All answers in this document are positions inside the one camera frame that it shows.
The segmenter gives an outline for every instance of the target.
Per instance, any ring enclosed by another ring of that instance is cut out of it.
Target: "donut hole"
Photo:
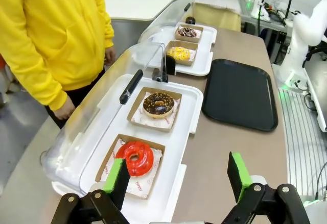
[[[129,157],[129,159],[130,159],[131,161],[136,161],[136,160],[138,160],[138,155],[137,155],[137,154],[133,154],[133,155],[131,155],[131,156]]]
[[[164,103],[164,101],[156,101],[154,104],[155,104],[156,106],[162,106],[162,105],[164,105],[165,103]]]

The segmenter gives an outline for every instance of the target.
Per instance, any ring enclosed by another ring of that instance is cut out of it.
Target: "hand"
[[[71,98],[67,96],[67,100],[62,105],[62,107],[53,112],[58,119],[68,119],[71,116],[71,114],[74,112],[74,110],[75,110],[75,106]]]
[[[116,50],[113,46],[106,48],[106,59],[107,65],[112,65],[116,61]]]

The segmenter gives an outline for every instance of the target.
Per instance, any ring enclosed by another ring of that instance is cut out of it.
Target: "green tape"
[[[232,153],[232,157],[234,158],[236,166],[239,170],[239,176],[240,176],[240,180],[241,180],[241,184],[242,184],[242,189],[241,189],[241,193],[240,193],[239,200],[238,200],[238,202],[239,202],[241,200],[241,198],[243,197],[244,190],[252,184],[252,179],[251,179],[251,176],[245,166],[245,163],[242,159],[241,154],[240,153]]]
[[[118,177],[118,174],[121,170],[124,159],[115,159],[113,162],[113,166],[110,170],[110,173],[107,177],[106,183],[104,185],[103,190],[106,193],[112,193],[114,191],[114,186]]]

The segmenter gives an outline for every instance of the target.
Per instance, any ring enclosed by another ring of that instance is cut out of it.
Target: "sleeve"
[[[19,82],[41,104],[62,107],[67,94],[46,69],[26,31],[23,0],[0,0],[0,53]]]
[[[105,18],[105,47],[112,47],[113,42],[112,38],[114,37],[114,31],[111,26],[111,19],[109,14],[106,12],[106,4],[105,0],[96,0],[98,10],[101,14],[103,14]]]

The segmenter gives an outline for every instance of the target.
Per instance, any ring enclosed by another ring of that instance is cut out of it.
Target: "person's left hand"
[[[105,64],[112,65],[116,61],[116,50],[114,47],[106,48],[106,61]]]

